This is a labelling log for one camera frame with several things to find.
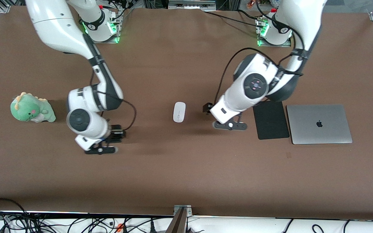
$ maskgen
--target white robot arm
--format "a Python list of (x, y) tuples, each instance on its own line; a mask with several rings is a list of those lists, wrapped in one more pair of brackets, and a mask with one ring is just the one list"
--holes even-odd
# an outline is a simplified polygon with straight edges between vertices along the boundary
[[(78, 9), (83, 21), (107, 22), (105, 13), (95, 5), (95, 0), (70, 0)], [(123, 101), (123, 92), (111, 75), (102, 55), (88, 35), (76, 26), (65, 0), (26, 0), (28, 13), (35, 31), (47, 46), (64, 53), (75, 53), (85, 57), (100, 83), (72, 90), (67, 100), (67, 125), (78, 134), (76, 142), (88, 151), (111, 134), (108, 122), (97, 112), (117, 109)], [(96, 26), (102, 33), (101, 24)]]
[(234, 72), (234, 82), (218, 102), (210, 109), (220, 124), (256, 105), (267, 97), (272, 101), (288, 99), (296, 88), (304, 68), (319, 36), (322, 10), (327, 0), (282, 0), (276, 13), (270, 13), (271, 27), (265, 39), (271, 44), (282, 44), (289, 37), (291, 28), (296, 47), (286, 67), (278, 67), (261, 54), (248, 55)]

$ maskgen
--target laptop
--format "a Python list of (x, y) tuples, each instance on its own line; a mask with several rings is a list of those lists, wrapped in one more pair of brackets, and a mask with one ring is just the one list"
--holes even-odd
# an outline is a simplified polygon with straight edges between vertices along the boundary
[(287, 105), (293, 144), (352, 143), (343, 105)]

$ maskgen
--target white computer mouse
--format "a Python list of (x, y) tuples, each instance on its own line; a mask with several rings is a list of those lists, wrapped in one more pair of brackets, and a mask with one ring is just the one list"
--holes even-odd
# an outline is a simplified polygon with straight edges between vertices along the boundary
[(184, 121), (185, 107), (186, 107), (186, 104), (184, 102), (175, 103), (175, 107), (174, 107), (174, 121), (175, 122), (181, 123)]

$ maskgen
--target brown tabletop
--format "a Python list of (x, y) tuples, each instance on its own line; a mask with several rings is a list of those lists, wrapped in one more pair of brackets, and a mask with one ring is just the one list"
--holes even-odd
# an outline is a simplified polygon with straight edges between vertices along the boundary
[[(231, 17), (251, 20), (237, 12)], [(0, 197), (34, 211), (373, 218), (373, 22), (367, 14), (324, 14), (323, 30), (293, 96), (284, 105), (343, 104), (353, 143), (293, 145), (259, 140), (253, 111), (246, 131), (212, 128), (201, 113), (254, 29), (194, 10), (135, 9), (119, 44), (98, 47), (138, 118), (119, 153), (85, 155), (65, 124), (65, 98), (89, 84), (81, 56), (45, 46), (26, 8), (0, 15)], [(260, 48), (273, 59), (290, 48)], [(234, 69), (251, 52), (237, 56)], [(20, 122), (9, 105), (22, 91), (49, 99), (54, 123)], [(174, 103), (186, 103), (182, 124)], [(127, 126), (128, 105), (105, 112)], [(0, 208), (14, 209), (0, 203)]]

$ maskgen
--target black mouse pad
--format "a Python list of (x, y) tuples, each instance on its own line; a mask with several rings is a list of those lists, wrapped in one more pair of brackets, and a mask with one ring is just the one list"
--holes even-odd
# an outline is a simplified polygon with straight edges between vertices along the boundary
[(260, 140), (290, 137), (282, 102), (260, 102), (253, 111)]

